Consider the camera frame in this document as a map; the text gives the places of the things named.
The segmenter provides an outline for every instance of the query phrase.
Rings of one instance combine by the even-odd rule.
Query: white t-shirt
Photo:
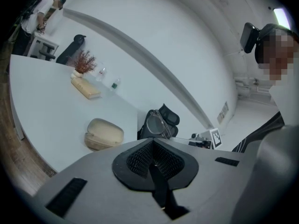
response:
[[[37,4],[37,6],[34,8],[33,14],[31,14],[31,16],[27,20],[24,20],[22,22],[22,29],[27,33],[34,33],[38,25],[37,14],[43,13],[44,15],[46,15],[52,7],[53,2],[54,0],[41,0],[40,3]]]

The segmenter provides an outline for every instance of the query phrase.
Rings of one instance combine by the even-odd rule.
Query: wooden floor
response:
[[[0,51],[0,159],[11,182],[34,195],[56,174],[36,153],[27,138],[19,140],[11,113],[9,77],[4,73],[13,45],[6,43]]]

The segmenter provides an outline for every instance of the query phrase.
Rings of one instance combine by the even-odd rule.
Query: black pants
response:
[[[22,56],[26,50],[28,43],[30,42],[31,34],[25,32],[22,28],[19,30],[19,34],[14,43],[14,48],[12,54]]]

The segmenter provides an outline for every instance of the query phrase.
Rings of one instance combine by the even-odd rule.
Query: flower arrangement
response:
[[[85,74],[93,71],[97,64],[94,62],[95,57],[90,55],[89,51],[81,50],[75,59],[70,59],[69,65],[75,67],[75,70],[80,74]]]

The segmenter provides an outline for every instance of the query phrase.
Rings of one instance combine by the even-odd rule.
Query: air vent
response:
[[[229,111],[228,109],[228,103],[225,102],[221,112],[219,113],[218,117],[217,117],[217,120],[219,122],[219,124],[221,124],[221,122],[223,121],[225,115],[227,114],[227,112]]]

